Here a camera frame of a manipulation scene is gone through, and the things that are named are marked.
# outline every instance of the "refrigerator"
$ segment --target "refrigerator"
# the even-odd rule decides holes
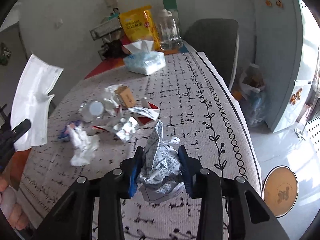
[[[293,125],[300,114],[312,86],[320,44],[320,28],[304,2],[280,1],[282,7],[275,3],[269,7],[265,0],[254,0],[255,63],[266,83],[265,121],[272,132]]]

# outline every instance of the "plastic bag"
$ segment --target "plastic bag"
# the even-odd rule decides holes
[[[312,82],[312,88],[314,92],[316,92],[316,98],[320,98],[320,65],[319,65],[319,52],[318,52],[318,59],[317,59],[317,67],[316,67],[316,72],[313,77],[313,82]]]
[[[264,91],[251,92],[247,98],[239,101],[240,108],[248,127],[255,127],[260,125],[266,117],[267,96]]]
[[[158,33],[153,22],[150,5],[119,15],[122,28],[131,42],[152,38],[154,50],[160,48]]]
[[[267,96],[263,91],[265,82],[258,65],[250,64],[240,76],[241,94],[244,97],[239,101],[242,113],[248,127],[261,124],[266,117]]]
[[[157,122],[144,148],[144,163],[137,178],[145,201],[158,204],[185,190],[178,152],[172,147],[179,142],[177,137],[163,141],[163,124]]]
[[[263,91],[266,86],[259,66],[253,63],[242,72],[239,81],[241,94],[244,98],[247,98],[251,92]]]

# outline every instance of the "leaf pattern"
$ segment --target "leaf pattern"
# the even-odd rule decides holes
[[[197,70],[193,69],[191,66],[191,62],[188,60],[187,56],[184,55],[185,58],[184,60],[187,62],[188,64],[188,69],[190,71],[192,71],[192,75],[191,75],[191,80],[193,81],[193,83],[198,87],[199,90],[196,91],[197,95],[196,97],[199,98],[200,103],[205,104],[205,106],[207,107],[207,114],[204,114],[204,118],[208,119],[208,122],[203,121],[202,124],[205,125],[205,129],[206,130],[211,130],[213,132],[213,135],[209,135],[209,140],[214,142],[217,151],[218,151],[218,163],[216,163],[214,166],[215,168],[217,168],[218,170],[221,171],[221,177],[223,177],[223,169],[225,168],[225,166],[227,165],[227,160],[223,160],[221,163],[221,155],[223,153],[225,153],[225,150],[223,149],[224,147],[224,143],[220,143],[220,146],[218,145],[218,140],[220,139],[220,135],[216,134],[215,129],[212,125],[212,118],[214,117],[214,113],[210,112],[210,108],[212,107],[212,102],[209,101],[207,98],[204,97],[204,90],[203,90],[203,86],[201,84],[201,82],[199,82],[197,80]]]

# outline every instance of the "white wall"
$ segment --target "white wall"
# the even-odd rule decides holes
[[[65,94],[100,63],[101,43],[92,41],[89,30],[109,13],[103,0],[20,0],[21,33],[28,53],[52,65],[65,68],[53,93],[58,104]],[[163,0],[119,0],[120,11],[151,4],[163,7]],[[238,65],[254,59],[255,16],[252,0],[177,0],[184,32],[201,18],[230,18],[240,25]],[[54,28],[59,19],[63,25]]]

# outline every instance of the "small cardboard box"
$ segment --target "small cardboard box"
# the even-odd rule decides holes
[[[116,95],[118,95],[118,98],[123,106],[129,108],[129,107],[134,107],[136,105],[136,100],[134,99],[128,87],[120,86],[116,90]]]

